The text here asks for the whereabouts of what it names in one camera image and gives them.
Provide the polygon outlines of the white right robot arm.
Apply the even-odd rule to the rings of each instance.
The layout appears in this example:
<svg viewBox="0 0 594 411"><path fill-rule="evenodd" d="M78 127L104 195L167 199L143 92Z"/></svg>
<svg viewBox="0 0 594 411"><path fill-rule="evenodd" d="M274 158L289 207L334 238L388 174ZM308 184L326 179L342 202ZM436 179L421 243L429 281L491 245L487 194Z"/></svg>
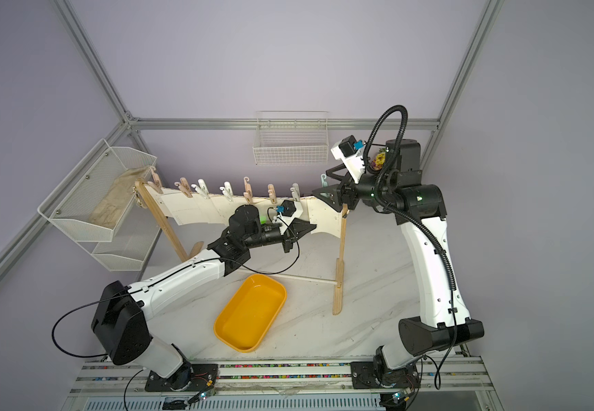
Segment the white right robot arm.
<svg viewBox="0 0 594 411"><path fill-rule="evenodd" d="M463 300L447 244L447 209L440 188L422 183L420 145L406 140L409 114L394 105L379 117L367 141L348 136L331 149L340 165L325 172L336 184L313 194L336 210L364 203L392 215L413 259L420 310L399 322L399 341L377 349L373 372L380 385L393 385L431 352L480 339L485 330Z"/></svg>

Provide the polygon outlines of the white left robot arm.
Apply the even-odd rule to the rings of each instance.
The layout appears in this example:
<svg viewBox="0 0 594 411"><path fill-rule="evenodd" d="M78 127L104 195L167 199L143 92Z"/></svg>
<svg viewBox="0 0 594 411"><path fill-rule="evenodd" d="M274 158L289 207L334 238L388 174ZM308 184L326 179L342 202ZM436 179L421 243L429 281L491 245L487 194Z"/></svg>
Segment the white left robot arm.
<svg viewBox="0 0 594 411"><path fill-rule="evenodd" d="M254 205L241 205L221 236L195 257L155 278L107 285L91 322L106 355L117 366L134 363L156 374L172 391L187 390L195 378L192 364L173 344L151 334L148 321L194 289L226 277L251 258L254 248L279 244L284 252L316 225L302 219L300 205L286 200L264 223Z"/></svg>

